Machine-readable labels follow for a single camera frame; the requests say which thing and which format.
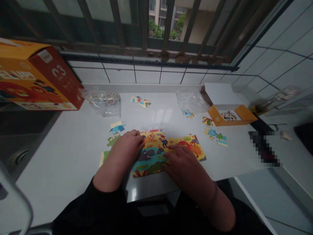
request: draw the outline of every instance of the glass pane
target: glass pane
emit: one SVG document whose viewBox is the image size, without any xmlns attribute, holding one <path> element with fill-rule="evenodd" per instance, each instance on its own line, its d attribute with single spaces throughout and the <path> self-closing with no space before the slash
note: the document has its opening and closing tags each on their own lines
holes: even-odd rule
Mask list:
<svg viewBox="0 0 313 235">
<path fill-rule="evenodd" d="M 95 27 L 103 44 L 119 45 L 109 0 L 86 0 Z"/>
<path fill-rule="evenodd" d="M 94 43 L 77 0 L 52 0 L 74 41 Z"/>
<path fill-rule="evenodd" d="M 17 0 L 30 18 L 30 24 L 45 38 L 66 40 L 42 0 Z"/>
<path fill-rule="evenodd" d="M 117 0 L 126 46 L 142 47 L 138 0 Z"/>
</svg>

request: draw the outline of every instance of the clear plastic bag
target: clear plastic bag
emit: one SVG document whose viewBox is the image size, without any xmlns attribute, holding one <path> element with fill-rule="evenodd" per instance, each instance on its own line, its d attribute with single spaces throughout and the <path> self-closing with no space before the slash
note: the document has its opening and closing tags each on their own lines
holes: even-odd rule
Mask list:
<svg viewBox="0 0 313 235">
<path fill-rule="evenodd" d="M 177 102 L 178 106 L 183 113 L 189 111 L 193 114 L 205 113 L 208 111 L 210 106 L 204 101 L 200 90 L 184 90 L 177 91 Z"/>
<path fill-rule="evenodd" d="M 121 117 L 121 97 L 118 93 L 87 89 L 81 89 L 80 91 L 97 114 L 103 117 Z"/>
</svg>

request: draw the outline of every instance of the cartoon character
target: cartoon character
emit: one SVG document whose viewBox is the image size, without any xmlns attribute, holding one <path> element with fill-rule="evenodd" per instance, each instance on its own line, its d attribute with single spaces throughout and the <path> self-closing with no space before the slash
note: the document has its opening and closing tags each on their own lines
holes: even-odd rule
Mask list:
<svg viewBox="0 0 313 235">
<path fill-rule="evenodd" d="M 44 81 L 41 81 L 40 79 L 36 79 L 35 81 L 36 81 L 36 82 L 34 83 L 35 85 L 37 85 L 37 86 L 39 86 L 39 87 L 45 89 L 47 92 L 51 92 L 51 93 L 57 95 L 57 93 L 55 92 L 55 89 L 53 89 L 53 88 L 50 87 L 50 86 L 47 86 Z"/>
<path fill-rule="evenodd" d="M 159 140 L 161 140 L 162 144 L 163 144 L 163 148 L 167 148 L 167 140 L 165 139 L 164 135 L 161 135 Z"/>
</svg>

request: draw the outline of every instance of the stainless steel sink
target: stainless steel sink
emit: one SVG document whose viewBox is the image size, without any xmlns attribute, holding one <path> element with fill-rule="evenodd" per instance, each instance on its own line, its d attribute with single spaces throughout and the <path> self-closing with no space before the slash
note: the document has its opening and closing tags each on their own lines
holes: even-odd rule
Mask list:
<svg viewBox="0 0 313 235">
<path fill-rule="evenodd" d="M 0 112 L 0 161 L 15 181 L 60 114 L 60 111 Z M 6 196 L 0 185 L 0 200 Z"/>
</svg>

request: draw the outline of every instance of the white countertop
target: white countertop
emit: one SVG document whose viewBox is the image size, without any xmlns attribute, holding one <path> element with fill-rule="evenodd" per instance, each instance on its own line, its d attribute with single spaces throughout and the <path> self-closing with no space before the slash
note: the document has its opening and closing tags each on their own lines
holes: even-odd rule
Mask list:
<svg viewBox="0 0 313 235">
<path fill-rule="evenodd" d="M 102 118 L 85 101 L 79 111 L 63 112 L 51 128 L 17 181 L 33 207 L 32 226 L 53 221 L 69 202 L 85 191 L 99 168 L 101 152 L 110 150 L 107 147 L 107 139 L 112 136 L 109 132 L 110 124 L 119 120 L 126 124 L 125 131 L 164 128 L 167 138 L 195 134 L 207 157 L 201 164 L 213 180 L 222 180 L 265 167 L 250 142 L 248 131 L 254 131 L 250 125 L 214 126 L 217 133 L 227 137 L 229 147 L 226 148 L 204 134 L 207 126 L 202 123 L 202 117 L 209 117 L 209 114 L 196 114 L 193 119 L 186 118 L 178 107 L 175 93 L 120 95 L 121 119 Z M 138 104 L 130 103 L 131 96 L 141 96 L 152 104 L 143 109 Z M 177 189 L 165 172 L 135 179 L 130 173 L 126 184 L 127 201 Z M 25 212 L 13 196 L 8 195 L 0 201 L 0 234 L 21 229 L 25 218 Z"/>
</svg>

